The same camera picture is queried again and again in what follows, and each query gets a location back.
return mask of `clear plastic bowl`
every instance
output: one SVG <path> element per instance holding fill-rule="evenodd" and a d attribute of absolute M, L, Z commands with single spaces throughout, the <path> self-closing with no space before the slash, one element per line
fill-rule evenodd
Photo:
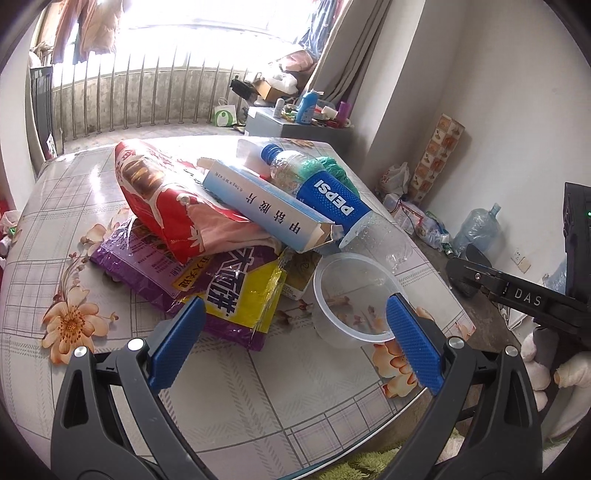
<path fill-rule="evenodd" d="M 339 253 L 320 260 L 314 272 L 314 328 L 336 348 L 355 348 L 394 338 L 386 321 L 386 301 L 400 292 L 393 273 L 363 255 Z"/>

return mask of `red snack bag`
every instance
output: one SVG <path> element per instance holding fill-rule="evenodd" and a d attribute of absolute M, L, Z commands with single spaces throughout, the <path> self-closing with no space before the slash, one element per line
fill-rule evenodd
<path fill-rule="evenodd" d="M 138 139 L 115 147 L 115 176 L 131 210 L 182 264 L 191 257 L 276 245 L 260 226 L 205 191 L 202 170 Z"/>

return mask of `curtain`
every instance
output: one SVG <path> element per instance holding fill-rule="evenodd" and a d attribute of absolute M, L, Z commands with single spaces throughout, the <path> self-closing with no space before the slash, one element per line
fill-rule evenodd
<path fill-rule="evenodd" d="M 338 16 L 306 91 L 335 105 L 355 103 L 391 0 L 349 0 Z"/>

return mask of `blue bottle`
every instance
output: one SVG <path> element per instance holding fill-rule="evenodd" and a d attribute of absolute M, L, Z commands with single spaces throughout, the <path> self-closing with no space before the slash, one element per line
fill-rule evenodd
<path fill-rule="evenodd" d="M 261 158 L 271 167 L 273 185 L 342 225 L 345 232 L 371 211 L 317 158 L 275 144 L 263 148 Z"/>
<path fill-rule="evenodd" d="M 302 125 L 310 125 L 314 116 L 314 109 L 318 102 L 318 92 L 311 90 L 305 93 L 301 98 L 300 107 L 298 108 L 295 122 Z"/>
<path fill-rule="evenodd" d="M 412 253 L 406 233 L 333 177 L 318 158 L 275 144 L 261 151 L 271 167 L 272 183 L 343 226 L 339 248 L 374 258 L 392 271 Z"/>

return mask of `electrical outlet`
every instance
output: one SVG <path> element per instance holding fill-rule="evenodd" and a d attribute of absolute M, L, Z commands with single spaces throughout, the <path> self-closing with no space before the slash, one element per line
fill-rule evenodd
<path fill-rule="evenodd" d="M 529 260 L 527 260 L 526 257 L 521 258 L 521 262 L 517 264 L 517 268 L 519 268 L 522 271 L 522 273 L 527 272 L 530 269 L 530 267 L 531 263 Z"/>
<path fill-rule="evenodd" d="M 524 258 L 525 255 L 521 253 L 521 250 L 519 248 L 516 248 L 513 252 L 513 255 L 511 255 L 511 259 L 513 260 L 515 265 L 519 265 L 519 262 L 521 262 Z"/>

